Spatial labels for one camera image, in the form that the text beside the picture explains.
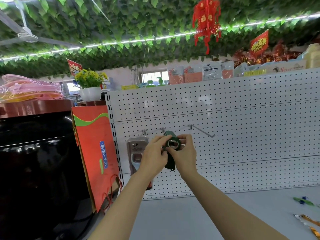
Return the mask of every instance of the blue label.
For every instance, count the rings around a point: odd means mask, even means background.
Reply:
[[[104,145],[104,141],[100,141],[100,149],[101,149],[101,153],[102,153],[104,169],[107,169],[108,168],[108,160],[107,160],[107,153],[106,153],[106,147]]]

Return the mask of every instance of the ivy ceiling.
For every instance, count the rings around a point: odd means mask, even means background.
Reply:
[[[27,0],[24,2],[27,25],[36,36],[82,45],[118,43],[26,56],[0,62],[0,75],[13,73],[28,77],[42,77],[69,72],[66,58],[92,70],[112,69],[153,63],[164,60],[190,60],[202,56],[206,48],[202,41],[194,46],[192,35],[169,39],[121,43],[121,41],[153,39],[172,36],[192,29],[193,7],[199,0],[95,0],[110,19],[99,12],[91,0]],[[210,42],[210,56],[233,54],[247,48],[250,40],[269,29],[270,45],[283,39],[289,45],[308,43],[319,31],[320,18],[294,19],[289,22],[265,23],[320,11],[320,0],[220,0],[223,27],[218,43]],[[19,25],[19,10],[14,3],[0,0],[0,8]],[[234,27],[250,22],[262,24]],[[0,22],[0,40],[15,38],[17,34]],[[44,43],[18,43],[0,46],[0,59],[32,53],[61,50],[65,47]]]

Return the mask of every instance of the black glossy container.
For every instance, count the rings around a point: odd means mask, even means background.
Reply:
[[[45,239],[89,198],[71,112],[0,118],[0,239]]]

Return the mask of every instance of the green wavy stripe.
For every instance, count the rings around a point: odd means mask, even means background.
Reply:
[[[92,124],[93,122],[95,122],[97,119],[99,119],[99,118],[101,118],[101,117],[107,117],[107,118],[109,118],[109,115],[108,115],[108,113],[102,113],[102,114],[98,115],[98,117],[95,118],[95,119],[92,120],[92,121],[84,121],[84,120],[82,120],[82,119],[79,119],[79,118],[78,118],[77,116],[75,116],[75,115],[73,115],[73,117],[74,117],[74,122],[75,122],[75,125],[76,125],[76,126],[87,126],[87,125]]]

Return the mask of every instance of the person's left hand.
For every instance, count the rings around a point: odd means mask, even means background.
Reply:
[[[146,146],[138,172],[146,175],[148,180],[154,179],[167,164],[168,154],[166,151],[162,152],[162,146],[171,137],[172,135],[156,136]]]

